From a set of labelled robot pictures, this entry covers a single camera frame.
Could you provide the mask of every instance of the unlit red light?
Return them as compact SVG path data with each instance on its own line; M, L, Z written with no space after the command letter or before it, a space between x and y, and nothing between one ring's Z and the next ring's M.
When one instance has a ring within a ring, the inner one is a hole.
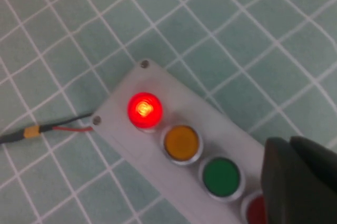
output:
M132 124L138 128L149 129L161 121L163 107L155 95L142 92L130 99L127 112Z

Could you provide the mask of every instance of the yellow indicator light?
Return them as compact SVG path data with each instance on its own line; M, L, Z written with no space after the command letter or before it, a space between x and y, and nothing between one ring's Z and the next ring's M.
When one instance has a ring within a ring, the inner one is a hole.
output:
M197 133L186 125L176 125L166 134L164 146L167 153L175 160L188 161L199 149Z
M140 114L140 116L146 117L153 111L153 106L146 101L141 101L137 104L136 111Z

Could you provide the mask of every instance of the white grout line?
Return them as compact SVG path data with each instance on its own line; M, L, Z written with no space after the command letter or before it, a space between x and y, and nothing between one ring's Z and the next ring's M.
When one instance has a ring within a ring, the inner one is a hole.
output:
M35 52L37 53L38 57L41 59L42 63L43 63L44 66L46 67L47 71L50 73L50 75L51 75L51 77L53 78L53 80L56 81L56 78L55 78L55 76L53 75L51 69L49 68L49 66L47 65L47 63L44 61L44 58L42 57L41 53L39 52L39 50L38 50L38 48L36 47L35 43L33 42L32 38L30 37L30 35L29 35L28 31L26 30L25 26L23 25L23 23L21 22L21 20L20 20L19 17L17 16L17 14L16 14L16 12L14 11L13 7L12 7L11 4L8 2L8 0L5 0L5 1L6 1L7 5L8 5L8 7L11 9L11 11L12 11L13 15L15 16L16 20L19 22L19 25L20 25L20 27L22 28L22 30L23 30L23 32L25 33L25 35L27 36L28 40L29 40L30 43L32 44L32 46L33 46ZM13 85L15 86L16 92L17 92L17 94L19 95L19 97L20 97L20 99L21 99L23 105L25 106L25 109L26 109L27 112L29 113L29 115L30 115L30 117L32 118L32 120L36 123L35 116L33 115L32 111L29 109L29 107L28 107L28 105L26 104L26 102L25 102L25 100L23 99L23 97L21 96L21 93L19 92L19 89L16 87L14 81L13 81ZM72 188L70 182L68 181L68 179L67 179L67 177L66 177L66 175L65 175L65 173L64 173L64 171L63 171L63 169L61 168L59 162L57 161L57 159L56 159L54 153L53 153L52 150L51 150L51 147L50 147L49 143L47 142L47 140L46 140L46 138L45 138L45 136L44 136L43 134L42 134L42 139L43 139L44 143L46 144L47 149L48 149L48 152L51 154L51 156L52 156L52 158L53 158L53 160L54 160L54 162L55 162L57 168L59 169L59 171L60 171L60 173L61 173L61 175L62 175L62 177L63 177L65 183L66 183L67 186L69 187L71 193L74 194L74 190L73 190L73 188ZM77 197L75 197L75 199L76 199L76 201L77 201L77 203L78 203L80 209L82 210L84 217L86 218L86 220L88 221L88 223L91 223L91 222L90 222L90 219L88 218L87 213L85 212L85 210L84 210L84 208L83 208L83 206L82 206L82 204L81 204L81 202L79 201L79 199L78 199Z
M302 15L308 22L310 22L311 24L313 24L317 29L319 29L326 38L328 38L330 40L330 42L332 43L335 51L337 52L337 45L335 43L335 40L326 32L326 30L324 30L318 23L316 23L312 18L310 18L309 16L307 16L297 5L295 5L292 1L290 0L284 0L286 1L289 5L291 5L300 15Z
M324 71L322 74L320 74L316 80L318 82L323 81L329 74L331 74L333 71L337 69L337 61L331 64L331 66ZM300 97L302 97L306 92L308 92L311 88L314 87L313 83L308 84L305 86L303 89L299 90L296 94L294 94L290 99L286 100L280 105L280 108L284 110L286 107L289 105L293 104L296 100L298 100ZM276 115L277 111L273 111L270 114L268 114L265 118L263 118L261 121L259 121L256 125L252 126L250 129L248 129L248 133L252 133L261 126L263 126L265 123L267 123L267 117L269 118L270 116L273 117L272 115Z
M314 79L314 77L281 45L281 43L276 40L273 35L267 31L261 23L259 23L237 0L232 0L241 10L246 14L246 16L252 20L258 28L265 34L267 37L269 37L276 46L315 84L315 86L320 90L322 95L327 99L327 101L330 103L331 107L334 109L335 113L337 114L337 106L333 103L329 95L325 92L325 90L321 87L321 85ZM291 126L294 126L294 124L287 118L287 116L283 113L283 111L279 111L280 114L288 121L290 122Z
M160 201L162 201L164 199L164 197L162 195L158 196L157 198L155 198L151 203L149 203L146 207L144 207L142 210L140 210L139 212L137 212L137 216L138 218L145 213L146 211L148 211L149 209L151 209L153 206L155 206L157 203L159 203ZM125 222L121 223L121 224L131 224L134 220L136 220L135 218L131 217L129 219L127 219Z
M235 64L235 66L239 69L239 71L244 74L251 83L261 92L261 94L266 98L266 100L275 108L277 111L284 117L285 120L291 125L291 127L300 135L302 135L301 131L294 125L294 123L286 116L286 114L279 109L277 104L270 98L270 96L255 82L255 80L244 71L243 67L239 65L239 63L235 60L235 58L229 53L229 51L219 42L219 40L213 35L213 33L208 30L208 28L198 19L197 16L191 11L191 9L184 5L187 11L193 16L193 18L200 24L200 26L208 33L208 35L221 47L221 49L227 54L227 56L231 59L231 61ZM242 5L239 7L240 10L245 10Z
M55 4L57 1L59 0L53 0L51 1L51 4ZM42 7L41 9L39 9L37 12L35 12L33 15L29 16L28 18L26 18L25 20L22 21L22 24L26 24L28 21L30 21L31 19L33 19L35 16L37 16L38 14L40 14L41 12L43 12L44 10L48 9L49 5L46 5L44 7ZM12 33L14 33L17 29L20 28L20 25L16 26L15 28L13 28L12 30L10 30L8 33L6 33L4 36L0 37L0 42L4 39L6 39L8 36L10 36Z
M0 57L0 62L3 64L4 70L5 70L6 74L9 75L9 71L8 71L6 65L3 63L1 57ZM19 90L18 90L18 88L17 88L15 82L13 81L13 79L12 79L12 78L9 78L9 80L10 80L12 86L13 86L13 89L14 89L15 92L17 93L19 99L20 99L21 102L24 104L25 108L26 108L26 109L29 109L29 108L27 107L27 104L25 104L25 101L23 100L23 97L22 97L22 95L20 94L20 92L19 92ZM33 212L34 212L34 215L36 216L36 219L37 219L38 223L41 223L41 224L42 224L40 215L39 215L39 213L37 212L37 209L36 209L35 205L33 204L32 198L31 198L31 196L29 195L29 193L28 193L26 187L24 186L24 184L23 184L23 182L22 182L22 180L21 180L21 177L18 175L18 171L17 171L17 169L16 169L16 167L15 167L15 165L14 165L14 162L13 162L13 160L12 160L12 158L11 158L11 156L10 156L8 150L7 150L6 145L3 145L3 149L4 149L4 151L5 151L5 154L6 154L7 158L8 158L8 161L9 161L9 163L10 163L10 165L11 165L13 171L14 171L15 178L18 180L18 182L19 182L19 184L20 184L20 187L21 187L22 190L23 190L23 193L25 194L25 196L26 196L26 198L27 198L29 204L31 205L32 210L33 210Z
M66 144L67 142L69 142L73 137L75 137L75 135L77 135L77 133L72 133L69 137L67 137L65 140L61 141L60 143L58 143L57 145L51 147L52 151L55 151L56 149L58 149L59 147L63 146L64 144ZM31 163L29 163L26 167L24 167L23 169L21 169L20 171L18 171L17 175L20 176L21 174L23 174L24 172L26 172L27 170L29 170L31 167L33 167L34 165L36 165L37 163L41 162L43 159L45 159L46 157L48 157L50 155L49 152L44 153L42 156L38 157L37 159L35 159L34 161L32 161ZM3 184L0 185L0 190L5 187L8 183L10 183L10 181L13 181L14 179L16 179L16 176L9 178L7 181L5 181Z
M166 37L160 32L160 30L157 28L157 24L158 22L156 22L156 24L150 19L150 17L144 12L144 10L140 7L139 3L136 0L131 0L135 6L137 7L137 9L143 14L143 16L146 18L146 20L150 23L150 26L157 31L158 35L162 38L162 40L169 46L169 48L174 52L174 54L176 55L176 57L178 58L178 60L186 67L186 69L189 71L189 73L193 76L193 78L196 80L196 82L198 83L198 85L201 87L201 89L207 93L208 90L207 88L201 83L201 81L195 76L194 72L187 66L187 64L184 62L184 60L182 59L181 55L178 53L178 51L173 47L173 45L166 39ZM179 0L180 4L182 6L185 5L185 1L183 0ZM222 110L222 108L219 106L219 104L217 103L217 101L215 99L213 99L213 97L211 97L211 100L214 102L214 104L217 106L217 108L219 110Z
M97 180L99 180L103 176L109 174L109 170L114 169L115 167L117 167L118 165L120 165L123 161L124 161L124 159L120 158L119 160L117 160L116 162L114 162L112 165L109 165L104 171L102 171L97 176L95 176L94 178L92 178L91 180L89 180L88 182L86 182L85 184L83 184L82 186L80 186L78 189L76 189L75 190L75 194L78 195L83 190L85 190L86 188L88 188L89 186L91 186L94 182L96 182ZM61 201L59 204L57 204L52 209L50 209L43 216L41 216L41 219L42 220L46 219L48 216L52 215L54 212L56 212L59 208L61 208L63 205L65 205L66 203L68 203L73 198L74 197L72 195L68 196L63 201Z
M123 42L119 39L119 37L116 35L116 33L109 26L109 24L107 23L107 21L103 17L103 14L101 12L99 12L99 10L96 8L96 6L93 4L93 2L91 0L87 0L87 2L90 4L91 8L94 10L94 12L99 17L99 19L104 23L105 27L109 30L109 32L111 33L111 35L116 39L116 41L118 42L118 44L120 45L120 47L123 49L123 51L126 53L126 55L129 57L129 59L135 64L136 61L133 59L133 57L131 56L131 54L128 52L128 50L126 49L126 47L123 44Z

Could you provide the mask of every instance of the black object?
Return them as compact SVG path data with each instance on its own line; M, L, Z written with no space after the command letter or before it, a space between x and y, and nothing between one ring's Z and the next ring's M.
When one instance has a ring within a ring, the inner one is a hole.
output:
M268 224L337 224L337 155L303 137L269 138L262 190Z
M36 128L37 132L34 136L38 136L39 134L44 133L44 132L52 131L53 127L55 127L55 126L69 124L71 122L89 117L91 115L92 115L92 113L87 113L87 114L83 114L83 115L77 116L77 117L69 119L69 120L64 120L64 121L60 121L60 122L57 122L57 123L51 123L51 124L46 124L46 125L40 125ZM16 141L26 139L27 138L27 137L25 137L25 130L26 129L28 129L28 128L20 129L20 130L17 130L15 132L13 132L13 133L0 136L0 144L11 143L11 142L16 142Z

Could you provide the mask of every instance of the wire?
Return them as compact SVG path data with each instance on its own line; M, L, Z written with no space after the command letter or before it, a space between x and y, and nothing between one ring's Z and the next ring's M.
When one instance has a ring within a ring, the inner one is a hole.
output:
M53 129L53 127L55 126L59 126L59 125L65 125L65 124L69 124L71 122L74 122L76 120L80 120L80 119L84 119L86 117L90 117L92 115L92 113L87 113L87 114L83 114L81 116L77 116L75 118L69 119L69 120L65 120L65 121L61 121L58 123L52 123L52 124L47 124L47 125L41 125L40 126L40 133L44 133L47 131L50 131Z
M86 128L66 128L63 126L54 126L53 130L69 131L69 132L90 132L93 131L93 128L91 126L88 126Z

